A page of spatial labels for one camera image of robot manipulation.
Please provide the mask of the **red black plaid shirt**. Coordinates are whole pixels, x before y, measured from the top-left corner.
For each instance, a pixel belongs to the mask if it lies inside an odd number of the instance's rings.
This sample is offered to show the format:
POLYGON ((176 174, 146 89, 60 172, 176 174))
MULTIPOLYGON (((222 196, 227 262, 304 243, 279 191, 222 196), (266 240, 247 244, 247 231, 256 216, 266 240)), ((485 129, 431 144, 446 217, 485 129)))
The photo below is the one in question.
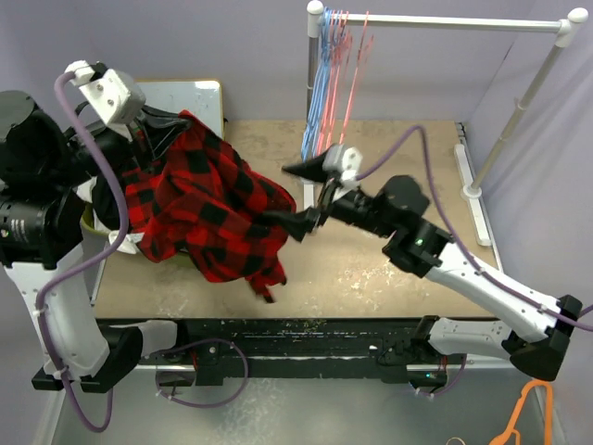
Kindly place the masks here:
POLYGON ((131 231, 145 234, 141 252, 161 262, 186 251, 211 283, 243 278, 271 303, 271 287, 286 283, 278 252, 288 234, 261 215, 295 212, 297 204, 196 116, 179 115, 192 127, 154 162, 152 173, 135 174, 125 185, 131 231))

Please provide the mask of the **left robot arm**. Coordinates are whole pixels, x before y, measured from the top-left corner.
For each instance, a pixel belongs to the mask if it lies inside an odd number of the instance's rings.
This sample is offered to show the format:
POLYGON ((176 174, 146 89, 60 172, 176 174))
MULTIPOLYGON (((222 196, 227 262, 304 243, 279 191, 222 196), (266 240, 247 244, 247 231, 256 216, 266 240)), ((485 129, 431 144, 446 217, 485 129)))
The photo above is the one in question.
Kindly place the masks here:
POLYGON ((75 189, 100 170, 73 129, 57 124, 22 91, 1 94, 1 264, 18 288, 43 347, 37 390, 60 391, 79 381, 86 392, 106 393, 145 357, 187 359, 188 337, 178 323, 147 320, 98 324, 84 276, 77 273, 38 299, 53 278, 83 260, 75 189))

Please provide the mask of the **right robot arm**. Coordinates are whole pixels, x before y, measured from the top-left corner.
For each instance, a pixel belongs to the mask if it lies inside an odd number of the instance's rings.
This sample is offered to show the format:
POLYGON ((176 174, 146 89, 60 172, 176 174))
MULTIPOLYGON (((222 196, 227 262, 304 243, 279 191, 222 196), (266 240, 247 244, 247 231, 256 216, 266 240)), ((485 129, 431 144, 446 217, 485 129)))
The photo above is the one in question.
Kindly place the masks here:
POLYGON ((301 212, 268 210, 264 220, 296 241, 329 218, 385 238, 383 253, 400 271, 447 287, 495 315, 491 322, 423 317, 411 342, 419 361, 481 355, 507 360, 533 378, 555 380, 581 301, 537 292, 477 259, 424 218, 429 199, 409 175, 394 175, 376 195, 366 194, 357 179, 361 161, 355 147, 334 145, 314 159, 285 166, 284 172, 321 184, 319 199, 301 212))

